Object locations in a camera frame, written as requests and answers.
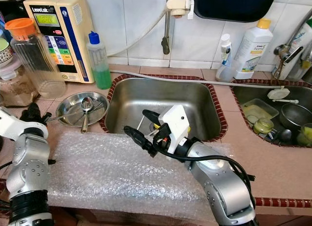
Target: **clear plastic jug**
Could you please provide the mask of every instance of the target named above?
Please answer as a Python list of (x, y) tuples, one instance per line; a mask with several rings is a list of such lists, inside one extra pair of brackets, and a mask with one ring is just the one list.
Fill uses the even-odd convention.
[(49, 54), (45, 37), (36, 31), (34, 20), (11, 20), (5, 29), (10, 31), (11, 46), (39, 94), (45, 98), (61, 97), (66, 91), (64, 79)]

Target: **blue bottle cap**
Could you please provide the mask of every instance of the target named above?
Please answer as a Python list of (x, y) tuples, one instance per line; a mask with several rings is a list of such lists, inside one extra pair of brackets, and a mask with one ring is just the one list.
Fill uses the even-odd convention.
[(91, 31), (89, 34), (89, 40), (91, 44), (99, 44), (99, 36), (96, 32)]

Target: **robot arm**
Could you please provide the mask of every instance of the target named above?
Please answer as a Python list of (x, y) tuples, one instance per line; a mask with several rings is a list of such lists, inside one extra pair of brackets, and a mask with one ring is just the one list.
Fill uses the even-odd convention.
[(6, 181), (10, 192), (10, 226), (52, 226), (47, 180), (50, 147), (48, 130), (36, 104), (23, 111), (22, 121), (0, 107), (0, 135), (15, 140), (13, 169)]
[[(198, 139), (187, 138), (189, 122), (182, 105), (175, 105), (162, 114), (157, 114), (158, 120), (154, 118), (155, 112), (148, 113), (148, 110), (144, 110), (143, 114), (154, 123), (158, 121), (160, 126), (153, 143), (130, 126), (124, 127), (125, 133), (152, 157), (159, 152), (185, 162), (193, 177), (204, 188), (220, 226), (258, 225), (250, 182), (244, 169), (236, 161), (220, 155)], [(237, 167), (245, 174), (245, 179), (237, 175)]]

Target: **orange lid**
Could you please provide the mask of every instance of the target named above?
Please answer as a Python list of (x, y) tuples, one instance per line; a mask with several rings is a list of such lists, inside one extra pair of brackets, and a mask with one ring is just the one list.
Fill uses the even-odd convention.
[(261, 28), (261, 29), (268, 29), (268, 28), (270, 27), (270, 24), (271, 24), (271, 20), (270, 20), (270, 19), (261, 18), (261, 19), (258, 21), (257, 27), (258, 27), (258, 28)]
[(29, 35), (37, 32), (34, 20), (30, 18), (11, 20), (5, 24), (5, 29), (10, 31), (12, 37), (16, 40), (28, 40)]

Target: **green dish soap bottle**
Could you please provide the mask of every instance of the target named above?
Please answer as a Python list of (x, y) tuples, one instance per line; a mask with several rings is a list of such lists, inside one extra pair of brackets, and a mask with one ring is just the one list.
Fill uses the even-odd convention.
[(89, 41), (87, 48), (97, 87), (101, 90), (108, 89), (112, 86), (112, 79), (109, 71), (105, 45), (103, 42), (100, 42), (98, 34), (93, 31), (89, 34)]

